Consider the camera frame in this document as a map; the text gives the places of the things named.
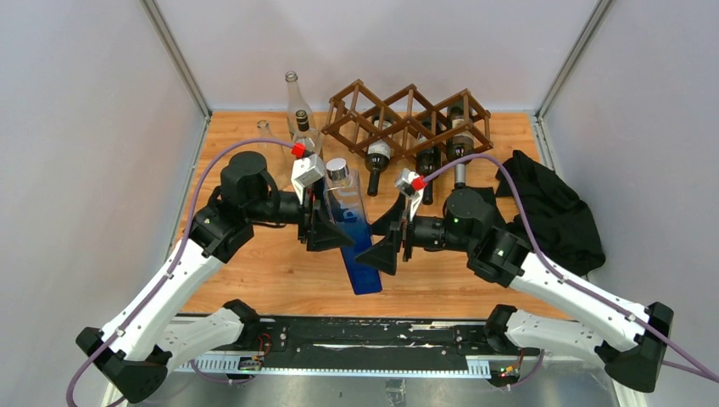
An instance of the blue bottle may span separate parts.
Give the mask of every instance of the blue bottle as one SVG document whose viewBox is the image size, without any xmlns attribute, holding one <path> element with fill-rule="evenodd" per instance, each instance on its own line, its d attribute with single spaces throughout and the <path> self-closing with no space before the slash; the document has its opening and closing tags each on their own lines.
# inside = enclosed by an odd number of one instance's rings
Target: blue bottle
<svg viewBox="0 0 719 407">
<path fill-rule="evenodd" d="M 362 202 L 360 174 L 350 170 L 345 159 L 331 159 L 326 164 L 325 202 L 330 218 L 354 239 L 354 246 L 340 248 L 354 294 L 379 293 L 380 273 L 354 258 L 372 246 L 372 232 Z"/>
</svg>

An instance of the red connector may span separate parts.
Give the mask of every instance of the red connector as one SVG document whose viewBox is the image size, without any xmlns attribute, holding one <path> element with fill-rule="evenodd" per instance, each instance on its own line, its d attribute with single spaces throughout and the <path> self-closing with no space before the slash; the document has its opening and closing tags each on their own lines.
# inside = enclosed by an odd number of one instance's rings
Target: red connector
<svg viewBox="0 0 719 407">
<path fill-rule="evenodd" d="M 305 147 L 301 142 L 295 142 L 293 147 L 293 156 L 301 159 L 304 156 Z"/>
<path fill-rule="evenodd" d="M 415 178 L 412 180 L 412 187 L 415 189 L 415 191 L 419 191 L 422 188 L 426 187 L 425 177 L 419 176 L 418 178 Z"/>
</svg>

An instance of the gray wall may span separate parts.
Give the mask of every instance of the gray wall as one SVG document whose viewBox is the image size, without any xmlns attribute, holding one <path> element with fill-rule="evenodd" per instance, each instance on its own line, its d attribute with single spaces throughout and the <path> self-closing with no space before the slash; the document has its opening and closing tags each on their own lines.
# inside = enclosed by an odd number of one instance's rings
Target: gray wall
<svg viewBox="0 0 719 407">
<path fill-rule="evenodd" d="M 0 61 L 0 405 L 64 405 L 76 334 L 163 261 L 203 121 L 138 1 L 0 1 Z"/>
<path fill-rule="evenodd" d="M 315 109 L 357 78 L 381 98 L 414 82 L 433 103 L 469 87 L 535 109 L 596 0 L 158 3 L 214 109 L 286 108 L 287 70 Z"/>
<path fill-rule="evenodd" d="M 670 305 L 672 338 L 719 371 L 719 3 L 615 3 L 550 112 L 550 137 L 599 224 L 608 261 L 593 279 Z M 665 368 L 648 400 L 717 396 L 716 384 Z"/>
</svg>

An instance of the wine rack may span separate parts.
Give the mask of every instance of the wine rack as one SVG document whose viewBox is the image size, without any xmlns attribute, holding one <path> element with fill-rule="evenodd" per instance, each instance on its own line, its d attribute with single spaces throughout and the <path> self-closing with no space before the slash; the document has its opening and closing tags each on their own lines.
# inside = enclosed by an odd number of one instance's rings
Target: wine rack
<svg viewBox="0 0 719 407">
<path fill-rule="evenodd" d="M 362 113 L 357 111 L 360 94 L 374 104 L 374 106 Z M 348 106 L 344 99 L 350 95 L 352 97 Z M 405 116 L 400 115 L 390 107 L 403 98 L 407 98 Z M 442 113 L 442 110 L 456 103 L 461 103 L 465 119 L 461 124 L 449 129 L 447 116 Z M 420 106 L 421 110 L 417 111 L 417 105 Z M 376 114 L 379 114 L 382 118 L 389 118 L 394 123 L 381 130 L 371 121 L 372 116 Z M 489 131 L 490 117 L 491 114 L 471 95 L 469 89 L 457 92 L 440 103 L 431 104 L 417 90 L 417 86 L 412 83 L 389 98 L 382 100 L 370 91 L 364 82 L 358 79 L 330 98 L 330 108 L 321 131 L 347 146 L 350 153 L 358 154 L 362 158 L 366 156 L 367 148 L 373 142 L 383 140 L 393 149 L 390 163 L 407 159 L 414 164 L 415 154 L 418 151 L 436 145 L 444 153 L 446 150 L 445 141 L 463 131 L 469 131 L 479 141 L 472 150 L 474 153 L 489 150 L 493 146 Z M 422 125 L 422 122 L 428 118 L 432 120 L 431 130 Z M 483 131 L 480 130 L 478 122 L 483 122 Z M 354 126 L 346 126 L 350 123 L 354 123 Z M 448 130 L 438 135 L 439 124 L 442 124 Z M 369 136 L 360 140 L 360 129 L 366 131 Z M 426 141 L 417 142 L 420 135 L 424 136 Z"/>
</svg>

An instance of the black cloth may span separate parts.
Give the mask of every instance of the black cloth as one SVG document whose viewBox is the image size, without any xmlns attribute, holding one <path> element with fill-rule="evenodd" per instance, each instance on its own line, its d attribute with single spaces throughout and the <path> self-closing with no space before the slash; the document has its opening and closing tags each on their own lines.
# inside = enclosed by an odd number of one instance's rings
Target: black cloth
<svg viewBox="0 0 719 407">
<path fill-rule="evenodd" d="M 527 212 L 529 225 L 542 251 L 552 260 L 578 276 L 584 276 L 605 263 L 602 242 L 589 210 L 573 189 L 549 168 L 515 150 L 504 162 Z M 497 170 L 498 197 L 511 197 L 509 183 Z M 505 229 L 527 238 L 521 217 Z"/>
</svg>

